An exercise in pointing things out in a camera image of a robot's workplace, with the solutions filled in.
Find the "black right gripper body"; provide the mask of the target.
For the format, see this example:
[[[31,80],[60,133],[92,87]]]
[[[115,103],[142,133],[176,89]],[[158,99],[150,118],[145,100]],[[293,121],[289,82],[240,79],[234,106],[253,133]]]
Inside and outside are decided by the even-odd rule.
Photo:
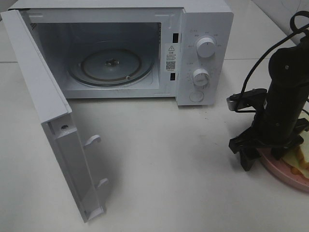
[[[293,145],[304,142],[300,136],[305,131],[305,118],[300,114],[303,107],[284,108],[282,111],[263,110],[254,116],[252,125],[240,135],[229,141],[229,148],[238,153],[244,146],[272,148],[275,145]]]

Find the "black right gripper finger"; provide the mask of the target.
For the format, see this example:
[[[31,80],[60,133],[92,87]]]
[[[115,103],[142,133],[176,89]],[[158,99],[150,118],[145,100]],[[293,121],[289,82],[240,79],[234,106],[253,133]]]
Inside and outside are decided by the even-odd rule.
[[[292,148],[293,145],[275,145],[271,148],[271,155],[274,159],[280,160]]]
[[[253,164],[261,158],[261,155],[256,147],[242,147],[239,151],[240,164],[244,171],[248,172]]]

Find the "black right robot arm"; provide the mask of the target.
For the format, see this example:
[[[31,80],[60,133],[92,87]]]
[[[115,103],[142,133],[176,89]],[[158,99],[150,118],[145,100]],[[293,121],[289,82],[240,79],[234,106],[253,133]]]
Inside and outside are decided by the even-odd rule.
[[[248,107],[254,108],[252,125],[229,141],[245,171],[261,157],[261,148],[269,148],[279,160],[304,142],[300,134],[308,131],[309,122],[299,115],[309,97],[309,37],[296,46],[278,49],[269,60],[268,71],[269,89],[242,91],[227,98],[231,111],[244,113]]]

